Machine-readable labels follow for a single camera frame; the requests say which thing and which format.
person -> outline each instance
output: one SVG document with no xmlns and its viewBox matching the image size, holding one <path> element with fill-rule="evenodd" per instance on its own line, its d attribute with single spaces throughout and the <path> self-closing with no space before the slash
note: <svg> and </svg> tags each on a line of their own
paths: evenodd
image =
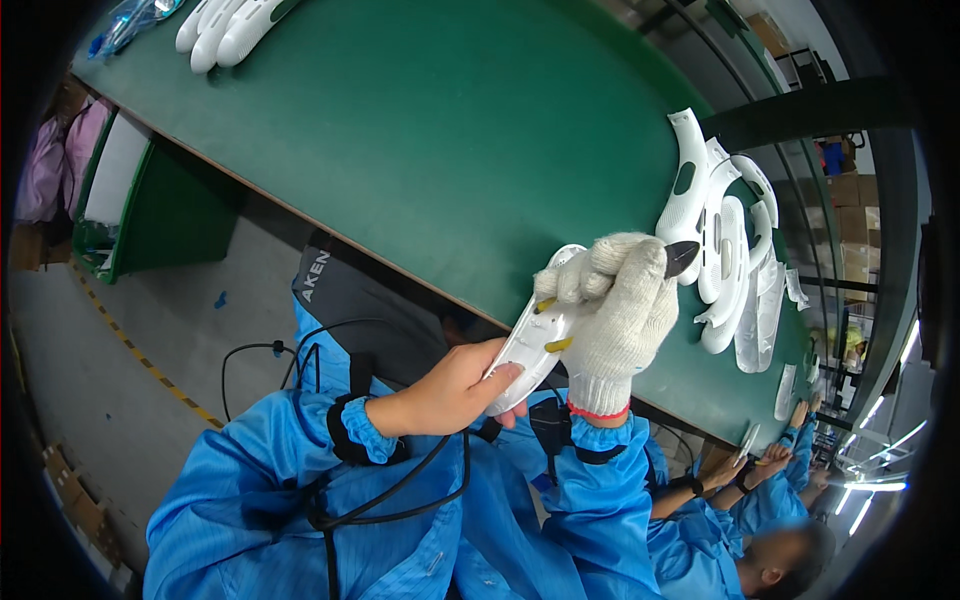
<svg viewBox="0 0 960 600">
<path fill-rule="evenodd" d="M 312 285 L 328 258 L 317 254 Z M 540 456 L 479 435 L 519 374 L 484 377 L 502 340 L 458 346 L 394 392 L 323 331 L 297 388 L 197 440 L 148 524 L 144 597 L 658 598 L 649 427 L 628 407 L 633 374 L 677 319 L 666 273 L 660 240 L 616 234 L 537 276 L 538 294 L 593 309 L 564 351 L 571 426 L 542 530 L 527 484 Z M 521 403 L 498 420 L 529 430 L 525 414 Z"/>
<path fill-rule="evenodd" d="M 817 511 L 811 510 L 814 504 L 831 486 L 846 480 L 843 471 L 836 466 L 812 471 L 809 468 L 816 415 L 822 402 L 823 396 L 817 394 L 812 405 L 805 401 L 797 403 L 789 426 L 780 438 L 781 445 L 793 447 L 790 463 L 773 476 L 749 486 L 750 493 L 730 508 L 741 535 L 752 536 L 764 523 L 778 518 L 816 516 Z M 740 476 L 751 478 L 749 468 L 745 468 Z"/>
<path fill-rule="evenodd" d="M 664 598 L 789 600 L 812 585 L 835 546 L 823 523 L 794 517 L 768 521 L 744 550 L 730 514 L 744 491 L 776 475 L 790 456 L 789 448 L 771 444 L 762 457 L 766 465 L 736 486 L 730 483 L 747 459 L 733 454 L 710 472 L 700 469 L 654 492 L 647 548 Z M 722 489 L 709 501 L 700 497 L 717 488 Z"/>
</svg>

hand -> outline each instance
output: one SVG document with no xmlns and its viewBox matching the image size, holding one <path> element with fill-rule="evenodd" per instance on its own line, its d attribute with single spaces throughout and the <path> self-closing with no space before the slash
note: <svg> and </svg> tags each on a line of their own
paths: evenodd
<svg viewBox="0 0 960 600">
<path fill-rule="evenodd" d="M 786 467 L 793 457 L 790 448 L 780 444 L 770 444 L 763 453 L 760 460 L 756 461 L 754 470 L 747 474 L 747 480 L 744 482 L 748 488 L 753 489 L 761 482 L 770 479 Z"/>
<path fill-rule="evenodd" d="M 666 267 L 658 238 L 615 233 L 535 276 L 539 299 L 583 305 L 562 357 L 571 412 L 594 420 L 626 415 L 633 376 L 653 362 L 677 321 L 677 280 L 664 279 Z"/>
<path fill-rule="evenodd" d="M 445 436 L 467 427 L 503 394 L 522 367 L 508 363 L 483 378 L 505 340 L 458 346 L 406 390 L 367 402 L 367 417 L 385 438 Z M 526 403 L 513 415 L 525 415 Z"/>
<path fill-rule="evenodd" d="M 811 413 L 819 413 L 820 405 L 824 403 L 824 395 L 820 392 L 817 392 L 813 395 L 813 403 L 810 405 Z"/>
<path fill-rule="evenodd" d="M 810 412 L 810 405 L 806 403 L 806 400 L 797 402 L 797 407 L 793 409 L 793 417 L 790 418 L 790 426 L 796 429 L 803 425 L 808 412 Z"/>
<path fill-rule="evenodd" d="M 730 458 L 720 463 L 713 471 L 709 473 L 701 471 L 700 474 L 697 475 L 697 479 L 699 479 L 700 483 L 704 486 L 704 491 L 715 490 L 733 481 L 736 474 L 747 464 L 746 456 L 740 460 L 737 460 L 737 456 L 738 453 L 734 452 L 734 454 L 730 455 Z"/>
</svg>

white cotton glove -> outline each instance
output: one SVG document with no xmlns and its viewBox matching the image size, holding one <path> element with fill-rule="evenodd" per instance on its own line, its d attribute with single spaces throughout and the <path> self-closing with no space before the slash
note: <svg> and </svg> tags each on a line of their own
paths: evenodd
<svg viewBox="0 0 960 600">
<path fill-rule="evenodd" d="M 571 412 L 613 419 L 629 409 L 634 374 L 653 362 L 677 321 L 677 279 L 663 278 L 663 248 L 645 233 L 614 233 L 534 276 L 538 300 L 585 304 L 561 356 Z"/>
</svg>

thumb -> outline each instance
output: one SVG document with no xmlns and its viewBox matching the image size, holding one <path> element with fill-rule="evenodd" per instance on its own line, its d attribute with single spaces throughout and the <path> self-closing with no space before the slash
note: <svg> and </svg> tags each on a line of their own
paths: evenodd
<svg viewBox="0 0 960 600">
<path fill-rule="evenodd" d="M 513 383 L 523 372 L 523 367 L 517 363 L 505 363 L 500 365 L 490 373 L 489 377 L 481 379 L 479 382 L 470 386 L 468 393 L 471 398 L 478 403 L 487 406 L 493 402 L 497 396 L 507 391 L 510 384 Z"/>
</svg>

green work table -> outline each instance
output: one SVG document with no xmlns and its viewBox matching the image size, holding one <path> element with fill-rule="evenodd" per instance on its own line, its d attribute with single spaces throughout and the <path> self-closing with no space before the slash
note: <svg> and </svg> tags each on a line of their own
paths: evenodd
<svg viewBox="0 0 960 600">
<path fill-rule="evenodd" d="M 163 135 L 464 306 L 513 324 L 561 245 L 652 232 L 678 166 L 665 115 L 711 110 L 589 0 L 306 0 L 231 69 L 174 50 L 194 3 L 73 72 Z M 737 191 L 756 201 L 746 184 Z M 758 444 L 807 331 L 784 301 L 769 371 L 697 343 L 693 287 L 634 392 L 718 438 Z"/>
</svg>

